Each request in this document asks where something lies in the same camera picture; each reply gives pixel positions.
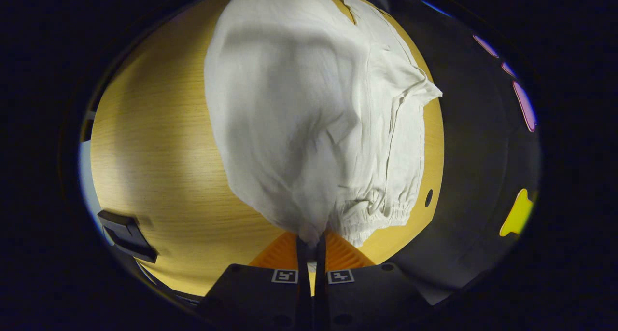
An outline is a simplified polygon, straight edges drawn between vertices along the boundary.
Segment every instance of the wooden table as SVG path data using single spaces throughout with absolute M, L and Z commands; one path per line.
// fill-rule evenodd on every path
M 103 209 L 137 219 L 159 256 L 140 261 L 170 288 L 203 296 L 230 263 L 249 263 L 282 234 L 227 186 L 204 97 L 203 62 L 230 0 L 203 0 L 148 36 L 102 95 L 91 165 Z M 335 4 L 351 15 L 339 0 Z M 418 49 L 386 15 L 430 74 Z M 360 250 L 375 263 L 395 254 L 432 219 L 444 163 L 437 99 L 424 109 L 425 163 L 406 226 L 377 230 Z M 428 207 L 425 198 L 433 190 Z

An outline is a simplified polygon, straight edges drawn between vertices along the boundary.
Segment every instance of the dark background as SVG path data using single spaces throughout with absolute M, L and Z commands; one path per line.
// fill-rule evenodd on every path
M 202 328 L 111 259 L 90 219 L 79 214 L 83 205 L 63 192 L 77 185 L 61 186 L 58 167 L 71 164 L 59 161 L 58 151 L 76 89 L 88 87 L 86 75 L 121 51 L 106 47 L 118 38 L 130 41 L 192 0 L 5 1 L 9 194 L 3 209 L 10 255 L 3 324 Z M 534 69 L 531 87 L 543 97 L 533 98 L 543 128 L 543 197 L 505 263 L 425 327 L 610 329 L 615 312 L 605 299 L 616 298 L 611 274 L 618 271 L 609 244 L 618 214 L 609 167 L 616 145 L 614 1 L 454 1 L 495 28 Z

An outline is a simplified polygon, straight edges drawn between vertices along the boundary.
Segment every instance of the purple light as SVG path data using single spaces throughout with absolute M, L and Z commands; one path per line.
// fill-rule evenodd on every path
M 503 62 L 503 69 L 505 72 L 507 72 L 508 74 L 511 74 L 514 78 L 517 78 L 517 76 L 515 75 L 515 73 L 513 72 L 512 69 L 510 69 L 510 67 L 506 64 L 506 62 Z
M 483 39 L 477 36 L 472 37 L 474 37 L 474 40 L 476 40 L 477 43 L 481 44 L 481 46 L 483 47 L 483 49 L 485 49 L 486 52 L 489 52 L 492 56 L 498 58 L 498 52 L 496 52 L 496 50 L 494 50 L 494 48 L 492 48 L 488 43 L 486 43 Z
M 519 100 L 519 106 L 521 107 L 521 112 L 523 113 L 523 119 L 526 121 L 526 125 L 528 126 L 528 131 L 534 132 L 534 128 L 536 127 L 536 116 L 534 115 L 532 105 L 530 105 L 528 95 L 523 88 L 521 88 L 521 85 L 517 83 L 517 81 L 513 81 L 513 89 L 515 89 L 515 94 Z

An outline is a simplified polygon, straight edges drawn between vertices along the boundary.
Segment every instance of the white fabric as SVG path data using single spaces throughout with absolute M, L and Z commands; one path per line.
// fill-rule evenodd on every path
M 359 0 L 231 0 L 204 63 L 230 189 L 315 245 L 404 225 L 423 173 L 423 106 L 441 92 Z

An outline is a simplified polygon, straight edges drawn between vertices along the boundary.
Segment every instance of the white garment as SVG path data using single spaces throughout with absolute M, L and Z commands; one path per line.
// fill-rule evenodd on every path
M 404 225 L 423 173 L 427 81 L 375 8 L 343 0 L 231 0 L 204 62 L 230 189 L 315 245 Z

